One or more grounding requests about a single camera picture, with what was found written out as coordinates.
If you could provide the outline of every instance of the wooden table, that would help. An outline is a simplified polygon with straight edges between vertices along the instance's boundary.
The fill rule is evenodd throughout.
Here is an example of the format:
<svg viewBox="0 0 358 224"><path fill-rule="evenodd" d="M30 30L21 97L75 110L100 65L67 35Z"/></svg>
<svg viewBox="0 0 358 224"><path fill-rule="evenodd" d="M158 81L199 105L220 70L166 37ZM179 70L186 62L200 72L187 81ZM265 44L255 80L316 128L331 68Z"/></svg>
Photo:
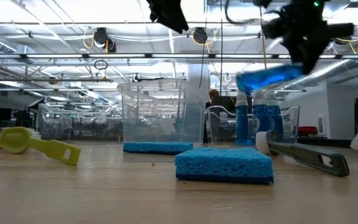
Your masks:
<svg viewBox="0 0 358 224"><path fill-rule="evenodd" d="M349 177L274 157L267 186L176 180L173 156L79 146L77 167L0 150L0 224L358 223L358 152L350 149L335 149Z"/></svg>

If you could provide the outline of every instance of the blue liquid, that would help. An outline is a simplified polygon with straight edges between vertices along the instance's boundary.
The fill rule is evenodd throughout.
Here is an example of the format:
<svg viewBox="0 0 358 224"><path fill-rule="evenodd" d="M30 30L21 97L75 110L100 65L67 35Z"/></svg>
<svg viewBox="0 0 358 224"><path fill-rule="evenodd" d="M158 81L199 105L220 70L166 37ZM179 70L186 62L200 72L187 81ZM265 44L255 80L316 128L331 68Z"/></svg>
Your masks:
<svg viewBox="0 0 358 224"><path fill-rule="evenodd" d="M264 86L296 79L303 74L301 65L283 65L268 70L246 72L236 77L237 86L241 92L249 94Z"/></svg>
<svg viewBox="0 0 358 224"><path fill-rule="evenodd" d="M237 145L246 145L248 140L248 106L236 107L236 138Z"/></svg>
<svg viewBox="0 0 358 224"><path fill-rule="evenodd" d="M267 107L267 114L270 116L270 129L277 130L280 133L280 140L283 141L284 138L284 130L283 130L283 119L281 117L280 107L275 106L268 106Z"/></svg>
<svg viewBox="0 0 358 224"><path fill-rule="evenodd" d="M268 131L270 130L271 124L270 124L270 118L267 115L267 107L266 105L254 105L252 107L254 109L254 116L256 116L259 119L259 127L256 126L254 133L252 135L252 138L255 138L256 132L259 131Z"/></svg>

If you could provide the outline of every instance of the blue bottle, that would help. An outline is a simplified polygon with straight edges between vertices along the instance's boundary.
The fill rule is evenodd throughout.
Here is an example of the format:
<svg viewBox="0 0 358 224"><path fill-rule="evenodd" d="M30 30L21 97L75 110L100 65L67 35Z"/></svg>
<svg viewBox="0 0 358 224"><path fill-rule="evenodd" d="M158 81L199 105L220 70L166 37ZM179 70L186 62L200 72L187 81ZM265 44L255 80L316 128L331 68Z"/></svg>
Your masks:
<svg viewBox="0 0 358 224"><path fill-rule="evenodd" d="M277 130L280 133L280 140L283 141L283 119L281 117L280 107L278 106L276 95L273 90L265 93L267 114L270 118L270 129Z"/></svg>
<svg viewBox="0 0 358 224"><path fill-rule="evenodd" d="M236 145L246 145L248 140L248 102L247 96L241 92L236 99Z"/></svg>
<svg viewBox="0 0 358 224"><path fill-rule="evenodd" d="M251 139L255 141L256 133L259 131L270 130L270 118L267 115L267 107L265 95L262 90L254 93L254 103L252 106L252 114L254 115Z"/></svg>
<svg viewBox="0 0 358 224"><path fill-rule="evenodd" d="M295 63L268 70L239 73L237 74L236 82L239 90L249 95L252 90L258 90L264 86L296 79L302 75L302 65Z"/></svg>

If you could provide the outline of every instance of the clear plastic bin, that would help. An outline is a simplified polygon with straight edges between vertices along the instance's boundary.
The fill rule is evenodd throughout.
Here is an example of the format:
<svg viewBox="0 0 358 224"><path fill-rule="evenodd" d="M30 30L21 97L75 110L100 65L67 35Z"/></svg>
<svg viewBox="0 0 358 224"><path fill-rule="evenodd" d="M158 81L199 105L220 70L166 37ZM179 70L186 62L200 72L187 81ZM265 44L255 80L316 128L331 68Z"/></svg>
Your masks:
<svg viewBox="0 0 358 224"><path fill-rule="evenodd" d="M39 104L39 132L45 140L122 142L120 105L103 112L56 110Z"/></svg>
<svg viewBox="0 0 358 224"><path fill-rule="evenodd" d="M120 84L118 88L124 142L202 142L207 93L178 79Z"/></svg>
<svg viewBox="0 0 358 224"><path fill-rule="evenodd" d="M283 142L295 143L298 140L299 106L283 111ZM257 131L257 117L248 114L248 139ZM212 144L233 143L236 136L236 115L222 106L211 106L206 110L206 124L209 142Z"/></svg>

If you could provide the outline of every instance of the sponge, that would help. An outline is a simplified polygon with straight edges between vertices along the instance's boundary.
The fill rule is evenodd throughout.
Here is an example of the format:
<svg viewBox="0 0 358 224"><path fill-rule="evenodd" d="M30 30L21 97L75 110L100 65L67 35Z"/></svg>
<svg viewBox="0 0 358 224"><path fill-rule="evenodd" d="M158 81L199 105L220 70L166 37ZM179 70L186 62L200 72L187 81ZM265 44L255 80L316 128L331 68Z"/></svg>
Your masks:
<svg viewBox="0 0 358 224"><path fill-rule="evenodd" d="M126 142L124 152L177 155L193 149L188 142Z"/></svg>
<svg viewBox="0 0 358 224"><path fill-rule="evenodd" d="M272 184L269 156L251 148L197 148L175 156L176 177L185 180Z"/></svg>

